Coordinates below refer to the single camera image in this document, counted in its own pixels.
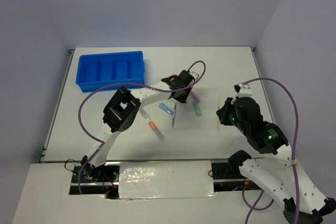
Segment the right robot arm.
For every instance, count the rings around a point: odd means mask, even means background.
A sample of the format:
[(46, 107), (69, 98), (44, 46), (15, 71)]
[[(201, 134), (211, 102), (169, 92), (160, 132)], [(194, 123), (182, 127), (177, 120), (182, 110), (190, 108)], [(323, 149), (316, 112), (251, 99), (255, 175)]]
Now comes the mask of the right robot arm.
[(282, 130), (263, 119), (259, 105), (250, 97), (227, 98), (216, 112), (225, 126), (235, 126), (247, 142), (264, 156), (280, 179), (261, 168), (245, 151), (228, 158), (233, 177), (244, 176), (271, 196), (282, 208), (288, 223), (322, 223), (335, 211), (335, 199), (321, 193), (300, 164), (292, 159), (292, 148)]

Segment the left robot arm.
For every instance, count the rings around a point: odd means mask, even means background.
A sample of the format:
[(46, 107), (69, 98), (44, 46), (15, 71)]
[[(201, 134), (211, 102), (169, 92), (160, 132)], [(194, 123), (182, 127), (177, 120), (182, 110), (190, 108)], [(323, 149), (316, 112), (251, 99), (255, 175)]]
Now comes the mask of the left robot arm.
[[(163, 78), (152, 86), (130, 83), (131, 86), (137, 87), (130, 90), (127, 88), (128, 83), (116, 83), (90, 93), (79, 106), (78, 122), (84, 133), (97, 143), (93, 146), (92, 151), (81, 160), (81, 168), (77, 173), (78, 182), (81, 182), (82, 176), (87, 177), (92, 182), (98, 181), (103, 176), (108, 153), (117, 137), (131, 127), (140, 109), (152, 103), (169, 99), (186, 103), (193, 86), (202, 77), (202, 74), (198, 75), (190, 70), (182, 70), (178, 76)], [(81, 118), (82, 109), (94, 94), (113, 86), (118, 86), (119, 89), (103, 108), (103, 137), (98, 138), (85, 128)]]

